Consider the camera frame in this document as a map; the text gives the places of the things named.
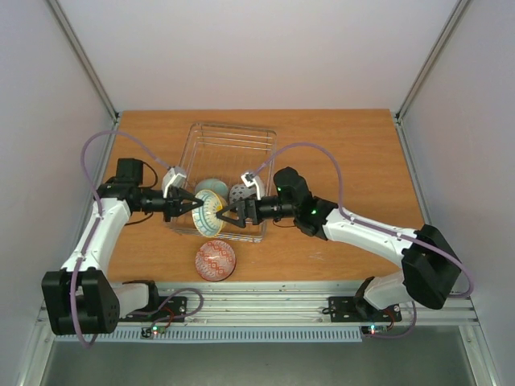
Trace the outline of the plain mint green bowl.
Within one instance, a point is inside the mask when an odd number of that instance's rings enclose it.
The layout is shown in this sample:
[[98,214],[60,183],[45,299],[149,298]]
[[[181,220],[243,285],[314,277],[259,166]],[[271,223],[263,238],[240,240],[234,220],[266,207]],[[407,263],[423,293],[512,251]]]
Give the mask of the plain mint green bowl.
[[202,190],[210,190],[220,196],[227,196],[229,194],[229,187],[220,179],[204,179],[196,184],[195,194],[198,194]]

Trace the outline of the wire dish rack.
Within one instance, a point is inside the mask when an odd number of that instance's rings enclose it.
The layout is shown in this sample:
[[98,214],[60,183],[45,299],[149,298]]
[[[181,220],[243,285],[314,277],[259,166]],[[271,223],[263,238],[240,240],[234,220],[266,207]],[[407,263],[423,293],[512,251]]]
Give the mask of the wire dish rack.
[[[228,188],[242,183],[241,174],[256,170],[277,149],[277,134],[272,129],[221,123],[194,123],[188,132],[179,165],[187,172],[183,187],[194,192],[205,179],[219,179]],[[275,192],[274,161],[259,173],[263,195]],[[170,228],[180,235],[201,236],[192,214],[174,218]],[[266,234],[266,223],[238,228],[225,223],[218,239],[259,243]]]

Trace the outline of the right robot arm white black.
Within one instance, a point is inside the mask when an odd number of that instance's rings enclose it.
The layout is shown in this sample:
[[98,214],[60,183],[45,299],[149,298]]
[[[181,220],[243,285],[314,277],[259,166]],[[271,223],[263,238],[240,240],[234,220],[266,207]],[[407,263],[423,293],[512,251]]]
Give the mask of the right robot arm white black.
[[462,270],[437,228],[428,224],[419,230],[397,228],[352,214],[314,196],[305,178],[291,167],[275,173],[274,185],[276,195],[238,200],[218,210],[217,219],[244,228],[248,221],[291,218],[307,236],[350,244],[395,264],[396,273],[369,277],[355,293],[353,304],[362,320],[402,302],[443,308]]

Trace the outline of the red white patterned bowl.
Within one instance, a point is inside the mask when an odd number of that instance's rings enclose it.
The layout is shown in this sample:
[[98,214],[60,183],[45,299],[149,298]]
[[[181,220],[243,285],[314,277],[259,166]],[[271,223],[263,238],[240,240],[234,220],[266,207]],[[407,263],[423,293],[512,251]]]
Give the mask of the red white patterned bowl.
[[232,204],[243,199],[248,199],[255,194],[255,187],[247,187],[244,183],[232,185],[229,190],[229,203]]

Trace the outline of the blue yellow patterned bowl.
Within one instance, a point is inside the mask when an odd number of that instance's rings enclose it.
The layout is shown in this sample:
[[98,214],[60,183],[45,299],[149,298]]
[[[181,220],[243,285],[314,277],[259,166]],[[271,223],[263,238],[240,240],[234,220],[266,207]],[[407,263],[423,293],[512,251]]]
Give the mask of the blue yellow patterned bowl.
[[201,207],[192,210],[192,220],[201,236],[213,238],[225,226],[225,222],[216,217],[218,211],[227,205],[225,199],[211,190],[201,190],[196,198],[203,201]]

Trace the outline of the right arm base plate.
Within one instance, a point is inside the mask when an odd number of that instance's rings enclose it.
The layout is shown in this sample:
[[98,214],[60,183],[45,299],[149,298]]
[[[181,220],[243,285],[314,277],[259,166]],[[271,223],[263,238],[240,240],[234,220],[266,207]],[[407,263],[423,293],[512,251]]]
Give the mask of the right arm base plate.
[[402,314],[395,307],[378,310],[364,300],[354,297],[329,297],[328,305],[321,313],[328,315],[331,322],[400,322]]

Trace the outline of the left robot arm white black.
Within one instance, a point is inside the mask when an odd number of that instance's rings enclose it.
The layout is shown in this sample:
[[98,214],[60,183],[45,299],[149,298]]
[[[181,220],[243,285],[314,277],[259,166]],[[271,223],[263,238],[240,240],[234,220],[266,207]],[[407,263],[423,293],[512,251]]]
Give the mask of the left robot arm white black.
[[143,184],[144,161],[120,158],[116,174],[97,188],[98,199],[71,256],[60,269],[45,273],[43,298],[56,335],[96,335],[114,332],[119,320],[134,315],[157,318],[162,310],[151,280],[112,287],[109,262],[122,229],[135,212],[160,213],[164,221],[200,208],[203,200],[183,189],[185,171],[171,168],[161,188]]

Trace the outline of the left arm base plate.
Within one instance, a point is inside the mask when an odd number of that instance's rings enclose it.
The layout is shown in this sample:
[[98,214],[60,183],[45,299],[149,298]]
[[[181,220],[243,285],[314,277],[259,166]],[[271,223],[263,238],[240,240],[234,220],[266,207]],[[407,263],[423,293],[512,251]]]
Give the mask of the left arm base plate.
[[173,297],[160,310],[152,312],[152,314],[129,314],[120,319],[120,322],[154,322],[155,320],[164,318],[168,322],[171,316],[174,316],[172,322],[183,322],[184,315],[187,312],[187,298],[184,296]]

